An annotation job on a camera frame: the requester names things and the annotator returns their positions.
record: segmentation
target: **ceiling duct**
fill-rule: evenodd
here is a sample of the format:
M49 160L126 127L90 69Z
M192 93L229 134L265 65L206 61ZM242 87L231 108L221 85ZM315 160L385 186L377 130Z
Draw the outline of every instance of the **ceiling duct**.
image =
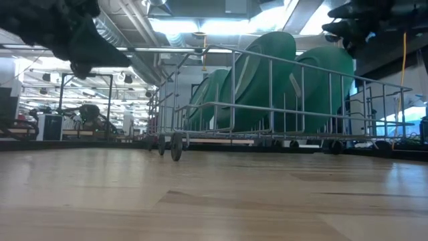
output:
M112 20L103 12L95 20L95 26L98 33L106 39L110 44L115 47L130 47L131 43L122 35L119 29L113 24ZM132 67L134 71L142 80L147 84L159 85L161 83L161 78L156 74L156 72L148 67L140 56L137 56L135 53L130 54Z
M171 45L171 47L174 47L174 48L187 48L188 47L188 45L186 44L186 40L181 33L165 34L165 37L167 38L169 45ZM174 62L180 62L183 59L183 57L181 57L183 55L176 54L175 56L177 56L177 59L174 60ZM188 61L192 61L192 60L196 60L198 63L201 63L202 57L201 56L189 56Z

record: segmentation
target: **wooden floor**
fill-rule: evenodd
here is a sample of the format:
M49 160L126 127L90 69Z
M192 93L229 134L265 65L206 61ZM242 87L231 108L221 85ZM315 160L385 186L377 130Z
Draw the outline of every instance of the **wooden floor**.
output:
M0 153L0 240L427 240L428 163L124 149Z

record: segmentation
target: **metal cart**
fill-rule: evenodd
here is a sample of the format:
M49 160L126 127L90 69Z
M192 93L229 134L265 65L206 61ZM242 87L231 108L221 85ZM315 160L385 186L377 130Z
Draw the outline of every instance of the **metal cart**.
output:
M204 56L209 52L209 50L212 49L220 49L220 50L229 50L231 52L231 102L230 103L224 103L219 102L219 87L217 87L216 91L216 99L215 102L206 102L204 104L200 105L194 105L194 104L188 104L186 106L177 106L177 96L179 95L177 91L177 87L179 84L179 70L182 67L182 65L185 63L185 61L189 58L189 56ZM269 81L269 92L266 93L266 97L269 98L269 106L270 107L260 107L260 106L248 106L248 105L242 105L242 104L236 104L235 103L235 60L236 60L236 54L245 54L249 56L257 56L259 58L264 58L269 61L269 72L266 73L267 81ZM273 100L272 100L272 66L274 62L285 62L294 64L297 66L301 66L302 68L302 79L301 79L301 98L296 97L296 108L294 110L289 110L285 108L285 101L286 97L284 95L284 109L280 108L274 108ZM319 71L327 72L328 73L328 97L329 97L329 103L330 103L330 113L324 114L324 113L315 113L315 112L308 112L305 111L305 77L304 77L304 69L305 68L312 68ZM332 75L339 75L340 76L340 87L341 87L341 100L342 100L342 107L341 107L341 113L342 114L335 114L333 113L332 109L332 91L331 87L332 84L338 84L338 83L332 83ZM360 80L362 82L362 100L359 100L361 104L364 106L362 113L349 113L345 111L345 100L344 96L344 77L347 78L353 78L355 80ZM174 78L174 83L169 83L169 79ZM370 86L367 86L370 83L370 85L379 85L381 86L383 90L383 94L380 96L372 96L371 95L371 88ZM174 90L170 93L168 93L168 85L174 84ZM175 66L175 71L172 72L166 81L161 85L161 87L153 94L153 96L150 98L150 101L148 103L149 105L149 122L148 122L148 128L147 133L151 138L151 142L158 143L158 151L160 155L164 155L165 149L167 148L167 142L166 137L170 137L170 146L171 146L171 157L174 161L178 161L181 158L181 153L183 150L186 150L191 143L193 142L204 142L207 139L211 140L228 140L229 143L238 143L242 140L252 140L252 139L267 139L267 140L277 140L277 141L292 141L290 143L291 148L298 148L299 144L297 140L321 140L324 142L325 140L329 140L329 149L331 150L331 153L334 154L340 154L344 150L344 143L345 141L367 141L372 142L373 147L375 149L382 149L385 151L391 151L391 145L389 144L389 141L397 138L405 138L406 137L406 126L411 126L413 124L407 124L405 122L405 104L404 101L401 101L401 110L403 111L403 117L402 121L387 121L386 117L386 99L388 95L385 91L385 88L388 86L388 88L394 88L397 91L394 94L399 94L402 99L404 99L404 93L408 91L412 91L410 88L406 88L403 86L398 86L394 84L388 84L379 82L376 80L371 80L368 78L362 78L358 76L352 76L340 72L330 71L327 69L319 68L310 66L307 64L291 61L291 60L284 60L280 58L275 58L272 56L267 56L263 54L258 54L255 52L249 52L245 50L238 50L235 48L228 48L225 46L216 46L211 45L208 46L202 53L190 53L187 54L183 60L180 62L180 64ZM161 89L164 91L163 98L160 99L159 92ZM168 107L168 101L169 99L173 99L173 107ZM374 114L372 113L372 100L375 98L382 98L383 100L383 113L384 113L384 120L377 120L374 118ZM191 108L196 109L204 109L208 108L210 106L214 106L214 118L213 118L213 125L208 125L209 120L201 120L200 125L198 127L199 130L195 130L194 127L189 125L189 113ZM218 108L221 107L229 107L230 108L230 125L228 128L224 129L218 129L217 128L217 113ZM236 133L233 132L235 127L235 110L239 108L246 108L246 109L252 109L252 110L264 110L266 112L269 112L269 128L265 129L265 125L263 123L263 120L260 121L258 126L255 126L252 130L247 132L240 132ZM171 125L167 126L167 116L168 113L171 115ZM282 133L276 133L274 130L274 113L282 113L284 115L284 120L286 120L287 114L295 114L296 120L297 116L301 116L301 128L298 129L297 121L296 121L296 129L292 132L282 132ZM305 118L307 116L322 116L322 117L328 117L330 121L325 124L323 128L320 128L317 133L315 134L308 134L304 132L305 129ZM360 121L363 122L363 134L359 135L352 135L349 131L350 123L353 121ZM338 130L337 123L341 122L341 129ZM377 126L373 125L373 123L383 123L385 126L385 135L383 136L377 136L374 135L376 131L374 131ZM388 137L387 136L387 127L394 126L394 127L402 127L403 128L403 137ZM286 122L284 121L284 131L286 129Z

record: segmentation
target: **cart wheel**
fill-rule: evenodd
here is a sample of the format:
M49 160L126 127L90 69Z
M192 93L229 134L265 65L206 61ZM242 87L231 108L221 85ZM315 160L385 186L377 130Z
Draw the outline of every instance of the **cart wheel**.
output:
M272 147L282 147L282 142L277 140L272 140Z
M165 153L165 146L166 146L165 135L159 135L159 138L158 138L158 152L159 152L159 155L164 155L164 153Z
M293 140L290 142L290 148L299 148L299 142Z
M183 136L181 133L174 133L171 138L171 157L173 161L179 161L183 152Z
M187 145L187 143L183 143L183 151L188 151L189 150L189 146Z
M332 141L328 148L333 155L339 155L343 152L343 143L341 141Z
M153 144L154 144L154 138L153 137L147 138L147 150L148 151L152 151Z
M389 158L393 155L393 146L389 142L377 141L376 146L379 149L376 149L375 146L373 146L373 148L376 152L379 152L381 157Z

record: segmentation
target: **window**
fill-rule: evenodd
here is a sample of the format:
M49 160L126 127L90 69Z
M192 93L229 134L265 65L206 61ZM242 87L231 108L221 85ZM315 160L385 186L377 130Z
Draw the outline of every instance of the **window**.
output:
M425 107L411 107L405 110L405 117L406 117L406 123L412 123L414 126L406 127L406 136L415 136L420 135L419 130L419 124L421 123L422 117L426 115ZM387 116L387 121L396 121L395 120L395 114L392 114L390 116ZM399 122L403 121L403 112L399 113L398 120ZM395 136L395 129L396 127L393 126L394 124L387 124L387 132L388 137L394 137ZM377 136L383 136L385 135L385 125L382 122L377 122L377 128L376 128ZM397 136L403 136L403 127L398 127Z

